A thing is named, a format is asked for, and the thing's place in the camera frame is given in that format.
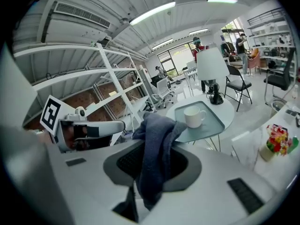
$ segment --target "flower bouquet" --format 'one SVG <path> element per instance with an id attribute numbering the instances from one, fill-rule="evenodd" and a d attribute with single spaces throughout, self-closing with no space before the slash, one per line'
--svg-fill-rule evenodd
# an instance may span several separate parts
<path id="1" fill-rule="evenodd" d="M 265 161 L 270 161 L 274 155 L 285 156 L 292 145 L 291 138 L 288 138 L 287 129 L 276 124 L 268 125 L 269 139 L 260 149 L 260 155 Z"/>

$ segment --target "white floor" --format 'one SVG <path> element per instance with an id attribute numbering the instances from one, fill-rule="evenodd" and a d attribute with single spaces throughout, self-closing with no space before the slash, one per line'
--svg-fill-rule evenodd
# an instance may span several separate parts
<path id="1" fill-rule="evenodd" d="M 231 81 L 235 79 L 240 79 L 238 76 L 234 76 L 234 75 L 230 75 L 228 77 Z M 258 71 L 256 71 L 255 73 L 254 69 L 252 69 L 251 76 L 245 76 L 244 79 L 252 83 L 252 86 L 248 88 L 248 90 L 253 104 L 250 103 L 249 98 L 245 96 L 242 97 L 239 111 L 235 112 L 235 117 L 233 119 L 231 126 L 219 135 L 222 153 L 230 155 L 233 150 L 232 142 L 234 140 L 238 139 L 238 137 L 241 134 L 248 133 L 255 130 L 263 123 L 265 123 L 268 119 L 270 119 L 272 108 L 267 106 L 264 101 L 265 83 L 263 82 L 263 80 L 265 78 L 266 78 L 265 72 L 262 72 L 262 74 L 260 75 Z M 190 81 L 193 84 L 194 95 L 196 96 L 198 94 L 202 94 L 201 85 L 199 85 L 199 81 L 197 80 L 197 78 L 195 81 L 192 78 L 190 78 Z M 225 79 L 218 80 L 217 83 L 220 86 L 219 91 L 221 93 L 224 93 L 226 80 Z M 175 96 L 170 98 L 174 103 L 191 96 L 188 89 L 187 82 L 185 80 L 182 80 L 180 85 L 172 84 L 172 91 L 175 91 Z M 274 92 L 277 96 L 281 98 L 287 93 L 287 91 L 282 91 L 281 89 L 276 87 L 274 88 Z M 233 98 L 236 98 L 236 94 L 233 89 L 228 88 L 226 94 L 228 94 Z M 236 110 L 238 106 L 238 102 L 236 102 L 235 100 L 229 97 L 226 98 L 232 103 L 233 107 Z M 285 99 L 287 101 L 292 100 L 291 92 L 289 92 L 286 95 Z M 268 101 L 272 100 L 272 86 L 270 85 L 268 85 L 267 100 Z M 168 109 L 172 105 L 173 104 L 168 103 L 166 105 L 167 108 L 163 108 L 162 106 L 160 108 L 157 108 L 158 114 L 165 116 Z M 300 106 L 300 99 L 298 99 L 297 101 L 297 106 Z M 213 137 L 212 140 L 216 145 L 218 144 L 217 136 Z M 202 140 L 196 141 L 195 145 L 209 149 L 208 145 Z"/>

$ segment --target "colorful flowers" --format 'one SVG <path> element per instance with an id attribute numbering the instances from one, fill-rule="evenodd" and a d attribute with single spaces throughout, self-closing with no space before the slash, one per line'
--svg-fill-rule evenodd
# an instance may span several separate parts
<path id="1" fill-rule="evenodd" d="M 273 124 L 267 126 L 267 132 L 270 136 L 267 140 L 267 147 L 277 155 L 285 156 L 292 144 L 292 140 L 288 139 L 287 129 Z"/>

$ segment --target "flower pot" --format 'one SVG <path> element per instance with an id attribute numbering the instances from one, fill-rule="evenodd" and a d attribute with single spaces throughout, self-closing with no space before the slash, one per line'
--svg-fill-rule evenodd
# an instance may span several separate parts
<path id="1" fill-rule="evenodd" d="M 264 144 L 260 149 L 259 149 L 259 154 L 262 156 L 262 158 L 266 161 L 269 162 L 275 155 L 274 152 L 272 152 L 268 147 L 267 144 Z"/>

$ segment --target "red shirt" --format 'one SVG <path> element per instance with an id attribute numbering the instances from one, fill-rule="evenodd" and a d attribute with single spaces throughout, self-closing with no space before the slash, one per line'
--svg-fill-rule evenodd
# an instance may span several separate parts
<path id="1" fill-rule="evenodd" d="M 193 56 L 194 56 L 194 59 L 195 59 L 195 62 L 197 63 L 197 53 L 201 50 L 204 50 L 204 46 L 199 46 L 197 47 L 196 49 L 193 50 Z"/>

